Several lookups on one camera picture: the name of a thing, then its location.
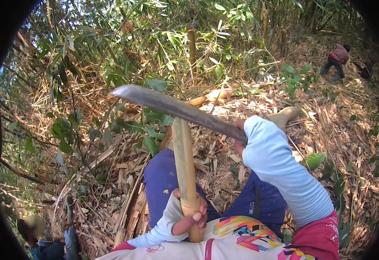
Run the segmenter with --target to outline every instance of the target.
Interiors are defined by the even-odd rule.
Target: machete
[[[186,121],[223,133],[239,140],[245,146],[247,145],[246,133],[240,128],[161,92],[136,85],[123,85],[113,90],[111,95],[125,98],[174,117],[180,117]]]

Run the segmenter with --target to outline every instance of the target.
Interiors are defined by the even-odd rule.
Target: cartoon graphic on shirt
[[[156,251],[162,251],[164,249],[165,249],[165,247],[162,246],[161,243],[154,244],[154,245],[151,245],[151,246],[146,246],[146,252],[149,252],[149,253],[154,253]]]

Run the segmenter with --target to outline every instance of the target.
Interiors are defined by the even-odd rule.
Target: bamboo stalk
[[[176,117],[172,124],[172,140],[174,143],[176,176],[181,192],[181,208],[184,216],[197,212],[200,201],[197,199],[195,187],[195,169],[192,156],[191,129],[188,123]],[[201,242],[203,234],[197,225],[188,230],[190,242]]]
[[[192,78],[195,78],[197,74],[197,49],[195,48],[195,30],[188,30],[188,41],[189,41],[189,67],[191,69]],[[192,80],[192,84],[197,86],[197,80]]]

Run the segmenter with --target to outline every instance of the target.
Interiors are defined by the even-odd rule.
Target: stick
[[[200,201],[197,199],[195,188],[195,169],[192,159],[192,138],[191,130],[188,123],[176,117],[172,124],[172,141],[174,143],[176,176],[178,177],[178,186],[181,192],[182,214],[187,216],[197,212]],[[190,242],[201,242],[203,234],[199,231],[197,225],[193,225],[188,230]]]

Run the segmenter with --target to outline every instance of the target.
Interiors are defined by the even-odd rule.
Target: blue pants
[[[143,184],[149,207],[149,226],[153,228],[163,215],[172,191],[178,188],[174,152],[165,149],[155,155],[144,171]],[[230,207],[219,214],[207,200],[205,192],[196,184],[197,192],[207,203],[207,222],[220,217],[249,216],[269,227],[276,235],[281,236],[280,229],[286,214],[286,202],[279,190],[264,181],[252,171],[242,192]]]

